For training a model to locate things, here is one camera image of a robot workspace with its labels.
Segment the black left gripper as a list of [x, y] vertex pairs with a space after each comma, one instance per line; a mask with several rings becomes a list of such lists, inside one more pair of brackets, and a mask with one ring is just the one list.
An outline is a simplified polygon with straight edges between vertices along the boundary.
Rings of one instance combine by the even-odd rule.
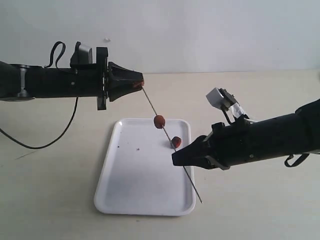
[[[110, 102], [114, 102], [125, 95], [142, 90], [142, 88], [133, 88], [133, 84], [142, 81], [144, 79], [143, 74], [126, 69], [112, 61], [108, 63], [108, 56], [107, 47], [96, 47], [96, 64], [101, 82], [100, 93], [96, 97], [98, 111], [107, 109], [107, 98]], [[112, 81], [107, 91], [108, 76], [117, 81]]]

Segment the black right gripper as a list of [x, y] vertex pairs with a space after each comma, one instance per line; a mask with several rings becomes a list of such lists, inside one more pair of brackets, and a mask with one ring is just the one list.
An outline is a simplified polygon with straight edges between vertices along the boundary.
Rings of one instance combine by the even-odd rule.
[[250, 162], [246, 123], [225, 126], [215, 123], [209, 135], [200, 135], [191, 144], [177, 149], [172, 155], [172, 164], [178, 167], [228, 170], [231, 166]]

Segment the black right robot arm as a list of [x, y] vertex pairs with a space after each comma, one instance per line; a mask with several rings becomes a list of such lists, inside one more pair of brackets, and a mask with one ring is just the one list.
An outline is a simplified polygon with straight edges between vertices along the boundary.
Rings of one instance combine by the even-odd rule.
[[320, 102], [255, 123], [246, 123], [243, 118], [231, 125], [218, 122], [211, 129], [209, 135], [201, 135], [173, 153], [173, 165], [228, 170], [231, 166], [299, 155], [295, 167], [310, 154], [320, 152]]

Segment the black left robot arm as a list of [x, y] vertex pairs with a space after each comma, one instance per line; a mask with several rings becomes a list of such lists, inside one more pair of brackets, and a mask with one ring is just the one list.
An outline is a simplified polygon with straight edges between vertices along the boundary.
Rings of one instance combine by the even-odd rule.
[[141, 72], [108, 61], [108, 55], [107, 47], [97, 47], [93, 62], [92, 49], [77, 42], [69, 68], [1, 62], [0, 99], [95, 97], [97, 109], [106, 110], [107, 101], [138, 92], [144, 85]]

